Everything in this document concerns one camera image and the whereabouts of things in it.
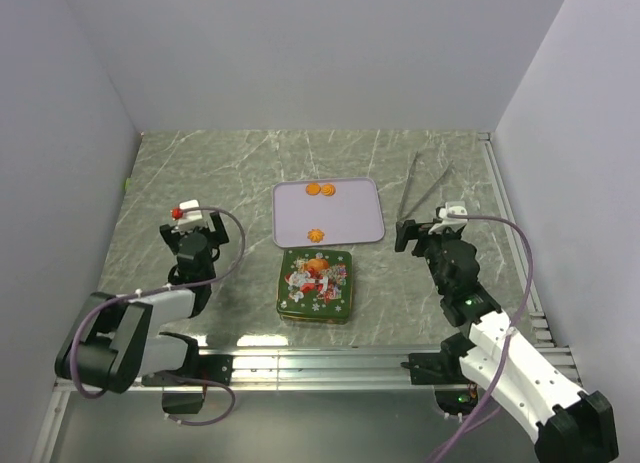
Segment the gold tin lid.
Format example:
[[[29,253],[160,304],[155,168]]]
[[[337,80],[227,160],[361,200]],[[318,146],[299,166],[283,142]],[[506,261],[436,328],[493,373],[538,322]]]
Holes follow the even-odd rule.
[[[287,249],[278,277],[276,310],[283,320],[346,324],[352,312],[354,276],[347,251]]]

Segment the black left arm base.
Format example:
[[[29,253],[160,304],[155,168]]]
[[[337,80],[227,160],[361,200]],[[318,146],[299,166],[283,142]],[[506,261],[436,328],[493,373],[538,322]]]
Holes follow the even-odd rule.
[[[185,426],[206,426],[226,418],[235,406],[236,396],[230,388],[232,372],[232,356],[209,354],[199,356],[189,368],[144,376],[141,384],[162,390],[161,406],[168,419]],[[228,408],[212,420],[186,420],[204,409],[208,394],[216,389],[229,397]]]

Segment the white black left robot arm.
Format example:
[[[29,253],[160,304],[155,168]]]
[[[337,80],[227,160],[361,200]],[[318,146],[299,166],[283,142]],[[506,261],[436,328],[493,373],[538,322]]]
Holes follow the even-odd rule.
[[[166,283],[123,296],[91,293],[56,356],[56,376],[87,398],[121,394],[137,378],[159,373],[193,383],[201,372],[197,341],[162,327],[198,316],[209,302],[220,248],[229,241],[223,215],[196,201],[173,209],[173,223],[159,228],[175,257]]]

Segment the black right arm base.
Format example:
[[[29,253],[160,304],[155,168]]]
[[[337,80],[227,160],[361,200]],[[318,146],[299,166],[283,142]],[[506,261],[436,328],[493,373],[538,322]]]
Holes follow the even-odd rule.
[[[443,416],[465,419],[478,403],[477,386],[464,377],[443,352],[410,353],[400,366],[413,386],[433,386],[437,409]]]

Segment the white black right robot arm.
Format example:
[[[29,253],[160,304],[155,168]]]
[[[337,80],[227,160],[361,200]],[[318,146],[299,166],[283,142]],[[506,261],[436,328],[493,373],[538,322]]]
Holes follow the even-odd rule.
[[[564,376],[517,330],[515,320],[481,285],[476,248],[462,237],[468,217],[441,209],[429,223],[396,225],[395,249],[409,242],[425,260],[441,308],[457,334],[443,341],[439,374],[465,379],[484,394],[456,433],[428,457],[439,462],[478,426],[489,401],[530,437],[541,462],[612,462],[619,455],[613,407],[599,391],[586,392]]]

